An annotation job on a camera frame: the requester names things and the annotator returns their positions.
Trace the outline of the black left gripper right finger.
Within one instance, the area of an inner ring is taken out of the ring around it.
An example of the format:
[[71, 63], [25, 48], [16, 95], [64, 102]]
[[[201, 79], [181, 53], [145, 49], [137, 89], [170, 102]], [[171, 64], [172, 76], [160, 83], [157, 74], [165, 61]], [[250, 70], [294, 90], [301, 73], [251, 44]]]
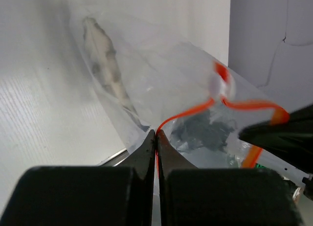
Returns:
[[301, 226], [281, 176], [268, 169], [199, 169], [156, 135], [164, 226]]

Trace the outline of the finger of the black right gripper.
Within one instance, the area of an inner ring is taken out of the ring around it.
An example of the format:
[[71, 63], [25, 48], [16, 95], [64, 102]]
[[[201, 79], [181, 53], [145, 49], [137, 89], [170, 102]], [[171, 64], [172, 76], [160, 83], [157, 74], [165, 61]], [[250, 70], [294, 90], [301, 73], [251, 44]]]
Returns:
[[313, 172], [313, 106], [290, 114], [287, 123], [261, 122], [243, 128], [239, 139], [265, 149], [303, 172]]

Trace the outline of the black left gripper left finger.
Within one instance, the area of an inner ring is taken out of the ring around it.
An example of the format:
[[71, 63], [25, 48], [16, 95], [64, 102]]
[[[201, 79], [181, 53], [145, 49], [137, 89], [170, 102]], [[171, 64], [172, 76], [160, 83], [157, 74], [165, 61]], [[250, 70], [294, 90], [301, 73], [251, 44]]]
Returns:
[[149, 226], [155, 132], [117, 166], [36, 166], [20, 177], [3, 226]]

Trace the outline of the clear orange-zipper zip bag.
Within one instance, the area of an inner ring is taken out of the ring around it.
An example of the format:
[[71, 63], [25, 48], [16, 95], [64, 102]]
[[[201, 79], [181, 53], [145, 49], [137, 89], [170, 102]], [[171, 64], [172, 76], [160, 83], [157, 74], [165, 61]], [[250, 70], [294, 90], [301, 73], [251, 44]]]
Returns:
[[161, 25], [84, 6], [72, 11], [69, 27], [96, 95], [131, 154], [149, 131], [163, 131], [199, 169], [256, 169], [263, 149], [239, 140], [239, 132], [290, 119], [292, 112]]

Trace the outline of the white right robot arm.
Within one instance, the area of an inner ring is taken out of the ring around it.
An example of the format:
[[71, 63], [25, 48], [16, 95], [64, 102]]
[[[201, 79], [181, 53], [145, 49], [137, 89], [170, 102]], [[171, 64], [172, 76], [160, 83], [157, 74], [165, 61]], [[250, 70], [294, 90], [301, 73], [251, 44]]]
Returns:
[[293, 182], [303, 193], [313, 198], [313, 106], [293, 111], [287, 123], [269, 125], [261, 122], [243, 128], [239, 140], [258, 146], [263, 154], [254, 161]]

